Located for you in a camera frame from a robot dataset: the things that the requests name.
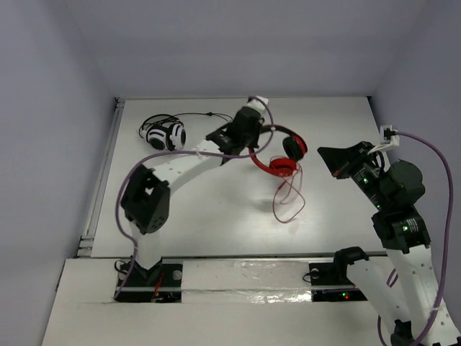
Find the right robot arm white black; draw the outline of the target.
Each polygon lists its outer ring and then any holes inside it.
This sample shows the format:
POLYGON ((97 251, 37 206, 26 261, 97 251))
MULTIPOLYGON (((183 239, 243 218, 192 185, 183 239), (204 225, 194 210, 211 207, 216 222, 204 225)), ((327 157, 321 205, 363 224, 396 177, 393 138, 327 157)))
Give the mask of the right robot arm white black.
POLYGON ((359 247, 337 251, 332 273, 340 283, 352 282, 364 294, 390 333, 392 345, 459 345, 460 331, 434 272, 428 228, 415 208, 425 193, 422 173, 407 161, 399 160, 389 169, 375 163, 377 155, 397 147, 397 140, 376 146, 363 141, 349 148, 320 147, 318 153, 334 178, 351 179, 376 208, 373 228, 404 298, 380 279, 359 247))

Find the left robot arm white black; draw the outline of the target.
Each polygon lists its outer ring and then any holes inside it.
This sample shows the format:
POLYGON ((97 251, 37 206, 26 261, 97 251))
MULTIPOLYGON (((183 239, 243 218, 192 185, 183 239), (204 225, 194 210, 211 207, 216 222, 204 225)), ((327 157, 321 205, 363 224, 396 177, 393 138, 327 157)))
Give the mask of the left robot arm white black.
POLYGON ((175 156, 155 167, 147 167, 144 161, 137 163, 117 197, 115 213, 123 213, 131 227, 130 233, 121 232, 133 243, 129 269, 142 283, 159 279, 157 233, 169 217, 172 194, 201 174, 244 158, 243 150, 257 148, 265 112, 263 107, 244 105, 230 122, 207 134, 189 151, 184 150, 184 124, 174 117, 159 115, 156 123, 141 126, 139 134, 156 150, 155 156, 175 156))

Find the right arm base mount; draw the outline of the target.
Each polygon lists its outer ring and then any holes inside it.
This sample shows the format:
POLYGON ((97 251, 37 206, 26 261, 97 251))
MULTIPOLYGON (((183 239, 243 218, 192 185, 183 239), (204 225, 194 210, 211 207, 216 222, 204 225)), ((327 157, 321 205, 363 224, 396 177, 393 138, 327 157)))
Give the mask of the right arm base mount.
POLYGON ((314 303, 367 300, 349 279, 335 272, 332 262, 311 262, 303 275, 303 281, 310 285, 311 300, 314 303))

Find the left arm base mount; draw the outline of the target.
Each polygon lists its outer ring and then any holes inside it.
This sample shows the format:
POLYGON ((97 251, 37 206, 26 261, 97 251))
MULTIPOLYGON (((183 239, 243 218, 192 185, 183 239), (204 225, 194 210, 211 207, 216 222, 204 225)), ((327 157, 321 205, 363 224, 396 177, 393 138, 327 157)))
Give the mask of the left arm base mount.
POLYGON ((152 268, 144 269, 138 263, 128 272, 131 259, 118 259, 114 263, 117 272, 114 300, 119 303, 181 303, 182 263, 160 260, 152 268))

